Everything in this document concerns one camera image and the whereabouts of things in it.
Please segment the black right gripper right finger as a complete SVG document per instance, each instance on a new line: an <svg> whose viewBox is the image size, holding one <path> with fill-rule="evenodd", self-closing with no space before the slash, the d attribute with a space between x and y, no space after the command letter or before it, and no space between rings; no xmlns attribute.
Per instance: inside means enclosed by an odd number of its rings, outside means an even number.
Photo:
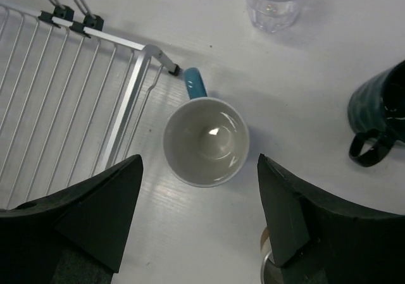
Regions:
<svg viewBox="0 0 405 284"><path fill-rule="evenodd" d="M404 216L322 190L260 155L259 193L283 283L403 283Z"/></svg>

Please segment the cream tumbler with brown band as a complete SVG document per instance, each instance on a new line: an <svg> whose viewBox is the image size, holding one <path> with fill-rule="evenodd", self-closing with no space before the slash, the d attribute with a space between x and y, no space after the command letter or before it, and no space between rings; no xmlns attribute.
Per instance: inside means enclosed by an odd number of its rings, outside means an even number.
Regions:
<svg viewBox="0 0 405 284"><path fill-rule="evenodd" d="M274 265L273 252L270 244L270 235L267 228L265 228L260 238L260 251L263 257L260 269L261 284L267 283L283 283L281 269Z"/></svg>

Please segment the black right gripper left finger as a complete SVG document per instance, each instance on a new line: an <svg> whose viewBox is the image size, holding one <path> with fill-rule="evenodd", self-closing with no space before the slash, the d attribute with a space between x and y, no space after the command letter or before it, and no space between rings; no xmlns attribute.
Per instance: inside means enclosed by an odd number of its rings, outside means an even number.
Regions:
<svg viewBox="0 0 405 284"><path fill-rule="evenodd" d="M142 183L133 155L80 183L1 211L2 283L110 283Z"/></svg>

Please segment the blue floral mug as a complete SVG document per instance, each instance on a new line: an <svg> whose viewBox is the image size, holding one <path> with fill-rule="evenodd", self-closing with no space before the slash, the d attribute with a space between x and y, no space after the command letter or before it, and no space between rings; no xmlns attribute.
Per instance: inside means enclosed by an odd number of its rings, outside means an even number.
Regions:
<svg viewBox="0 0 405 284"><path fill-rule="evenodd" d="M216 187L233 178L246 162L249 129L231 105L208 95L197 68L186 69L183 77L189 100L165 125L165 159L182 182Z"/></svg>

